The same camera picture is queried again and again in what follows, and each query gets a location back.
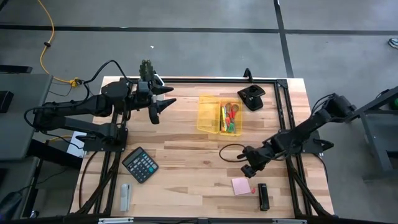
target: sticky note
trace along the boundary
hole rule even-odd
[[[234,189],[235,195],[247,194],[251,192],[249,181],[244,177],[232,179],[232,188]]]

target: concrete floor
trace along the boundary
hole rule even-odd
[[[144,58],[153,61],[160,75],[240,77],[249,67],[255,77],[304,78],[311,105],[321,96],[336,92],[362,106],[380,91],[397,85],[398,50],[386,44],[388,38],[398,36],[396,0],[279,2],[285,29],[307,30],[305,33],[324,30],[332,35],[272,33],[272,29],[281,28],[273,0],[43,0],[56,26],[226,29],[58,31],[45,65],[53,75],[64,79],[89,79],[109,59],[117,60],[129,75],[138,73]],[[37,1],[10,0],[0,12],[0,24],[47,26],[49,22]],[[242,29],[252,30],[242,33]],[[0,63],[27,65],[34,68],[33,73],[43,73],[39,55],[49,36],[49,31],[0,30]],[[114,66],[105,68],[91,84],[93,92],[99,92],[105,75],[119,72]],[[66,93],[68,87],[54,85],[52,90]],[[83,88],[77,88],[67,97],[49,94],[47,100],[67,101],[84,94]],[[80,119],[90,121],[91,117]],[[335,143],[324,158],[335,213],[344,218],[397,222],[397,181],[362,181],[363,175],[375,172],[377,167],[361,124],[328,124],[320,134]],[[73,181],[75,177],[64,179]],[[61,190],[65,195],[68,189]],[[51,195],[54,191],[44,197],[48,199],[42,203],[43,213],[65,213],[69,203],[54,209]]]

